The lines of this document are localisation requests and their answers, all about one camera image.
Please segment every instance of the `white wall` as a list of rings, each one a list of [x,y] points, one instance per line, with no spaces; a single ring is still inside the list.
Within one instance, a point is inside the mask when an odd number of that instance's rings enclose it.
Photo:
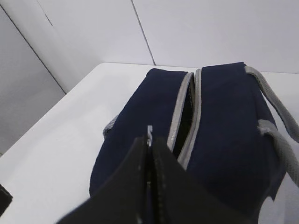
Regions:
[[[0,3],[66,92],[101,62],[153,64],[130,0]]]
[[[0,7],[0,153],[6,152],[64,92]]]
[[[157,65],[299,73],[297,0],[134,0]]]

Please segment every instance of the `gray piping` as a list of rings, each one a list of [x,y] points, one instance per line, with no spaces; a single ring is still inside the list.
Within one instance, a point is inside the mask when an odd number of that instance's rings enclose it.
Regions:
[[[103,130],[103,136],[104,136],[104,139],[106,138],[106,136],[108,135],[108,132],[112,129],[114,123],[116,122],[116,119],[117,119],[118,115],[116,115],[112,121],[109,122],[109,124],[107,124]]]
[[[191,78],[193,78],[193,72],[187,73],[185,75],[185,77],[182,81],[182,84],[179,88],[179,91],[178,91],[178,97],[177,97],[176,105],[173,110],[171,126],[169,129],[169,135],[167,138],[167,146],[171,152],[173,151],[174,144],[177,139],[178,128],[179,128],[179,124],[181,122],[185,98],[186,98],[186,94],[187,94],[187,90],[188,90]]]
[[[259,120],[259,130],[262,135],[268,134],[274,139],[274,148],[294,183],[299,187],[299,163],[288,141],[278,132],[273,123]]]
[[[267,83],[266,79],[259,71],[257,71],[252,67],[245,66],[245,71],[246,73],[251,74],[256,78],[261,91],[263,92],[264,96],[267,98],[267,100],[272,104],[274,109],[279,114],[280,118],[282,119],[285,125],[287,132],[289,133],[292,139],[294,139],[296,142],[299,143],[298,124],[296,123],[292,115],[288,112],[288,110],[285,108],[285,106],[282,104],[282,102],[278,99],[276,94],[273,92],[273,90]]]
[[[192,118],[192,125],[182,151],[178,157],[178,162],[186,170],[189,164],[191,153],[194,147],[195,139],[199,129],[201,116],[201,69],[197,69],[195,73],[195,105]]]

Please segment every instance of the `black object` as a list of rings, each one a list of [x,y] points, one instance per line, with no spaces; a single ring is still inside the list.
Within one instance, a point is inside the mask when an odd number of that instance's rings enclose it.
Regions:
[[[4,211],[8,208],[12,199],[13,197],[10,193],[0,184],[0,216],[2,216]]]
[[[145,137],[136,138],[106,183],[58,223],[143,224],[151,219],[155,224],[251,223],[198,185],[163,138],[148,147]]]

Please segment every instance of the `navy fabric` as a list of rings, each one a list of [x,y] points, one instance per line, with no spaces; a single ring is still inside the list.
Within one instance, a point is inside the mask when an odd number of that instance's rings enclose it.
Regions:
[[[257,222],[267,196],[275,197],[285,175],[259,119],[275,123],[244,63],[204,67],[202,112],[187,172],[209,193]]]
[[[119,114],[109,131],[90,178],[90,195],[118,168],[134,139],[153,125],[167,140],[178,90],[187,72],[152,69]]]

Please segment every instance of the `gray strap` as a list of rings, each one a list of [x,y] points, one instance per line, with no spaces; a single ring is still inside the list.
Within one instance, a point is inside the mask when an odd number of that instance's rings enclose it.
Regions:
[[[296,123],[292,115],[288,112],[288,110],[285,108],[285,106],[282,104],[282,102],[278,99],[276,94],[273,92],[273,90],[267,83],[266,79],[259,71],[255,70],[252,67],[245,66],[245,71],[246,73],[251,74],[256,78],[261,91],[263,92],[264,96],[267,98],[267,100],[272,104],[274,109],[279,114],[280,118],[282,119],[285,125],[287,132],[289,133],[292,139],[294,139],[296,142],[299,143],[298,124]]]
[[[274,148],[294,183],[299,187],[299,163],[288,141],[278,132],[273,123],[259,120],[259,130],[262,135],[268,134],[274,139]]]
[[[104,136],[104,139],[106,138],[108,132],[112,129],[116,119],[117,119],[118,115],[116,115],[112,121],[109,122],[109,124],[106,125],[106,127],[104,128],[103,130],[103,136]]]

